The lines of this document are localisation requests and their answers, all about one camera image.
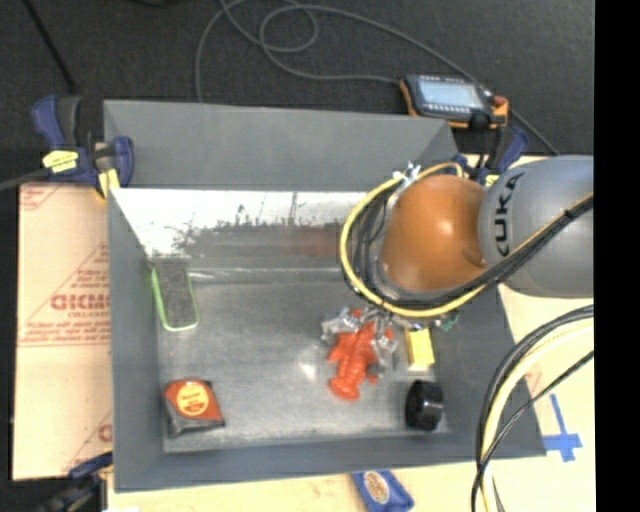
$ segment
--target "clamp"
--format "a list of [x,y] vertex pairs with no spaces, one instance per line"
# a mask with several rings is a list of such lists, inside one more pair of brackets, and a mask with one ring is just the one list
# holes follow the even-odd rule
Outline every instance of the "clamp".
[[91,142],[87,147],[78,145],[75,124],[79,103],[79,96],[50,95],[32,107],[36,131],[49,145],[42,161],[49,181],[85,183],[106,197],[109,188],[127,186],[131,181],[133,143],[129,137],[115,137],[99,149]]
[[113,453],[106,452],[72,468],[67,475],[72,484],[38,505],[33,512],[76,512],[96,495],[102,510],[106,504],[106,484],[98,473],[112,464]]

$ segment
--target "red toy figure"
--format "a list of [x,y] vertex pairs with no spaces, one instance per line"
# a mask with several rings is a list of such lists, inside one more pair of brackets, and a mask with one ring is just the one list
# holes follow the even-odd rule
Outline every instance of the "red toy figure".
[[[355,317],[360,317],[362,311],[355,309],[350,312]],[[391,329],[385,331],[385,336],[392,339]],[[329,353],[328,361],[339,361],[338,374],[329,381],[329,387],[340,398],[345,400],[357,400],[360,398],[358,386],[365,377],[371,384],[377,382],[375,375],[367,375],[367,367],[378,363],[373,348],[375,338],[375,324],[367,322],[354,333],[339,333],[336,336],[336,344]]]

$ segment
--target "black cap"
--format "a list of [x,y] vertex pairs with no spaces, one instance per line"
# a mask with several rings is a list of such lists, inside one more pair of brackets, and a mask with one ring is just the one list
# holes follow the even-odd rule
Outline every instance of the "black cap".
[[435,382],[416,380],[407,393],[405,421],[409,427],[435,430],[442,408],[442,388]]

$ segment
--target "blue tape cross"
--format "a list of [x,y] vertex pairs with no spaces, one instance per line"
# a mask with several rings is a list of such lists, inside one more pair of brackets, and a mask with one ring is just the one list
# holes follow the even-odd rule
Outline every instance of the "blue tape cross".
[[580,437],[578,434],[569,434],[565,427],[564,420],[562,419],[562,413],[560,412],[560,406],[558,405],[558,398],[556,395],[551,395],[551,405],[560,425],[560,434],[542,436],[542,442],[547,451],[559,450],[562,462],[570,462],[576,460],[573,450],[575,448],[582,448]]

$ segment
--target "yellow cable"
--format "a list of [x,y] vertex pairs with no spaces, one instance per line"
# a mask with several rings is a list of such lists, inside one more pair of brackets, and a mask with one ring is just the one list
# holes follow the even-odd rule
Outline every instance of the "yellow cable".
[[[462,168],[457,163],[445,162],[445,163],[441,163],[441,164],[437,164],[432,167],[429,167],[424,171],[418,173],[418,175],[416,176],[416,182],[447,167],[454,167],[456,169],[456,174],[458,174],[458,176],[460,177],[463,176]],[[340,246],[339,246],[340,262],[342,264],[342,268],[344,269],[344,272],[349,282],[358,290],[358,292],[360,292],[364,297],[366,297],[373,304],[376,304],[377,306],[380,306],[386,309],[387,311],[390,311],[391,313],[395,313],[408,318],[425,318],[430,316],[441,315],[443,313],[447,313],[461,306],[465,302],[475,297],[478,293],[480,293],[482,290],[484,290],[487,287],[488,283],[483,283],[479,285],[477,288],[469,290],[467,293],[461,295],[460,297],[452,300],[451,302],[443,306],[437,306],[430,309],[422,309],[422,310],[407,309],[407,308],[386,303],[384,298],[380,297],[379,295],[376,295],[369,288],[367,288],[367,286],[362,282],[362,280],[356,275],[355,271],[353,270],[353,267],[351,266],[351,263],[349,262],[349,255],[348,255],[349,233],[351,232],[351,228],[353,226],[353,223],[355,222],[355,219],[378,195],[380,195],[382,192],[386,191],[387,189],[397,185],[400,181],[402,181],[402,179],[403,179],[402,176],[397,178],[392,178],[382,183],[381,185],[377,186],[372,191],[368,192],[365,195],[365,197],[351,210],[351,212],[347,216],[347,219],[345,220],[344,226],[342,228],[342,232],[340,234]],[[583,197],[582,199],[574,203],[574,205],[572,205],[571,208],[574,208],[575,206],[581,204],[582,202],[590,199],[592,196],[593,196],[593,192],[587,194],[585,197]],[[564,212],[558,215],[557,217],[555,217],[551,221],[551,223],[555,222],[563,215],[564,215]],[[535,238],[547,226],[543,226],[540,229],[538,229],[538,231],[536,231],[524,242],[522,242],[518,247],[516,247],[516,249],[514,249],[513,252],[509,255],[509,258],[515,257],[522,249],[524,249],[527,246],[527,244],[533,238]]]
[[[481,457],[487,453],[487,450],[493,443],[495,435],[500,424],[502,412],[506,403],[508,402],[513,389],[520,382],[520,380],[526,375],[526,373],[535,365],[545,354],[557,348],[559,345],[568,341],[575,340],[577,335],[582,333],[587,328],[583,322],[578,325],[574,325],[569,329],[562,329],[561,332],[550,333],[532,347],[529,353],[516,365],[513,371],[507,376],[507,378],[501,384],[498,392],[496,393],[493,404],[487,415],[487,421],[485,423],[484,438],[482,442]],[[482,490],[482,496],[484,506],[487,512],[497,512],[497,500],[493,487],[493,477],[491,475],[491,468],[488,464],[482,477],[482,483],[480,486]]]

